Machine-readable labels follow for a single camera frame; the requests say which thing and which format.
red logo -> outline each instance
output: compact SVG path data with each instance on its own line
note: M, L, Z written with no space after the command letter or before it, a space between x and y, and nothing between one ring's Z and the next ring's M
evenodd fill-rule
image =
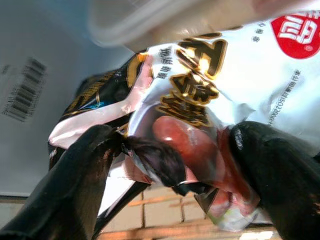
M294 59L306 59L320 49L320 11L279 17L271 25L282 51Z

food package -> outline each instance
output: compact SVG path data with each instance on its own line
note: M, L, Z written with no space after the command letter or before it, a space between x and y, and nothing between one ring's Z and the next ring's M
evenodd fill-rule
M87 79L49 136L50 166L89 127L108 124L145 141L124 147L110 177L192 191L224 230L269 223L230 153L228 128L260 122L319 153L319 24L319 10L302 11L151 46ZM151 152L149 143L158 147Z

clear plastic lid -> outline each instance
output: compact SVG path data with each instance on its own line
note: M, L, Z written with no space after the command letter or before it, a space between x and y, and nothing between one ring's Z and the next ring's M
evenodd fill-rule
M91 0L88 27L102 46L126 44L202 0Z

white plastic wrapper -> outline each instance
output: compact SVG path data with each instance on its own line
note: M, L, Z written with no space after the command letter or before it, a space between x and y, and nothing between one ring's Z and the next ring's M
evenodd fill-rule
M49 143L67 149L89 127L130 113L126 134L144 136L158 114L199 129L260 122L297 137L315 156L320 152L319 49L319 10L150 47L121 69L130 87L124 100L106 104L99 87L90 88L94 107L65 114ZM150 182L152 176L144 179L126 160L113 165L112 177ZM259 209L246 217L230 209L213 219L226 230L241 230L257 218L268 221Z

barcode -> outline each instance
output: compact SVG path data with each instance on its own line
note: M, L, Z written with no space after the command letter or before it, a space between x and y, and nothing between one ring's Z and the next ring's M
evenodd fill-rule
M41 93L45 72L46 66L34 58L28 59L22 82L13 89L2 113L21 122L31 117Z

